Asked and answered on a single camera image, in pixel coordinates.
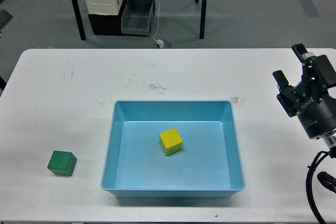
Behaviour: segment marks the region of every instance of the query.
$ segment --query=green block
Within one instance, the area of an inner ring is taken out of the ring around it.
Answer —
[[[56,175],[71,176],[77,159],[71,152],[54,151],[48,169]]]

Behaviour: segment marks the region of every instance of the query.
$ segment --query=blue plastic bin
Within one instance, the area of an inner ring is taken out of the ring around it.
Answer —
[[[181,151],[159,134],[177,128]],[[117,197],[230,197],[245,187],[229,101],[118,101],[101,187]]]

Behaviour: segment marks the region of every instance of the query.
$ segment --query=table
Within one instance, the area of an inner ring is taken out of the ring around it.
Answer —
[[[336,66],[336,50],[326,54]],[[31,49],[0,97],[0,220],[66,222],[316,222],[307,165],[328,150],[276,99],[275,70],[291,84],[290,49]],[[115,198],[100,188],[117,100],[231,100],[246,188],[226,199]],[[52,174],[54,150],[77,157],[72,177]],[[331,175],[335,162],[319,168]],[[334,194],[314,180],[326,221]]]

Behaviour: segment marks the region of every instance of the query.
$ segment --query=yellow cube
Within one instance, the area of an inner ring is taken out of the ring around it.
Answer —
[[[182,138],[176,128],[161,132],[160,144],[166,156],[182,150]]]

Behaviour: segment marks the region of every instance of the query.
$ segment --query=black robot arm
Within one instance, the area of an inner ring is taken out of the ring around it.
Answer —
[[[308,136],[323,138],[330,157],[336,157],[336,99],[328,94],[336,86],[336,72],[326,55],[315,56],[303,44],[292,50],[302,63],[301,82],[293,87],[281,70],[275,71],[277,98],[290,117],[298,116]]]

